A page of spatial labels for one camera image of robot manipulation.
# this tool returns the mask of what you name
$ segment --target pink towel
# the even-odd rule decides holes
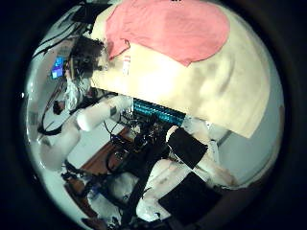
[[[127,50],[130,41],[188,66],[216,54],[228,34],[224,13],[200,0],[125,0],[106,21],[110,59]]]

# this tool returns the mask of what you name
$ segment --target robotic arm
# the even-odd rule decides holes
[[[41,164],[50,171],[60,171],[63,162],[81,139],[80,130],[90,131],[115,113],[131,106],[132,98],[120,95],[77,112],[76,116],[71,116],[63,124],[55,144],[47,145],[40,152]]]

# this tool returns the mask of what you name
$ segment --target cable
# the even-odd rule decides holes
[[[87,17],[86,2],[84,2],[84,5],[82,5],[82,6],[84,6],[84,18],[86,18],[86,17]],[[70,35],[72,35],[74,32],[76,32],[77,30],[79,30],[82,26],[83,26],[83,24],[81,23],[81,24],[80,24],[78,27],[76,27],[71,33],[69,33],[68,35],[66,35],[66,36],[65,36],[64,38],[62,38],[60,41],[58,41],[58,42],[56,42],[56,43],[54,43],[54,44],[52,44],[52,45],[50,45],[50,46],[47,46],[46,48],[44,48],[44,49],[38,51],[36,54],[34,54],[34,55],[32,56],[32,59],[36,58],[38,55],[40,55],[40,54],[42,54],[42,53],[47,52],[49,49],[51,49],[51,48],[53,48],[53,47],[59,45],[60,43],[62,43],[63,40],[67,39]]]
[[[49,39],[42,41],[41,43],[38,44],[38,47],[42,46],[43,44],[47,43],[48,41],[51,41],[51,40],[57,38],[58,36],[63,35],[65,32],[67,32],[67,31],[68,31],[73,25],[75,25],[76,23],[77,23],[77,22],[73,22],[72,24],[70,24],[65,30],[63,30],[63,31],[60,32],[59,34],[54,35],[53,37],[50,37]]]
[[[80,29],[82,27],[83,24],[80,24],[77,28],[75,28],[71,33],[69,33],[67,36],[65,36],[63,39],[61,39],[60,41],[56,42],[55,44],[52,44],[44,49],[42,49],[41,51],[37,52],[36,54],[34,54],[32,56],[32,59],[36,58],[38,55],[47,52],[49,49],[59,45],[60,43],[62,43],[63,40],[65,40],[66,38],[68,38],[72,33],[74,33],[75,31],[77,31],[78,29]]]

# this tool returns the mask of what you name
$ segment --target computer monitor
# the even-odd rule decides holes
[[[54,66],[51,69],[51,78],[57,79],[63,76],[64,57],[57,57]]]

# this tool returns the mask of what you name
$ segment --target beige cloth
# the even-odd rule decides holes
[[[98,15],[93,39],[105,40],[106,19],[114,8]],[[161,104],[249,138],[269,99],[267,54],[259,38],[238,15],[221,9],[228,17],[230,34],[222,50],[213,57],[185,67],[131,43],[130,49],[110,62],[108,71],[93,73],[92,86]],[[128,74],[123,72],[124,56],[130,56]]]

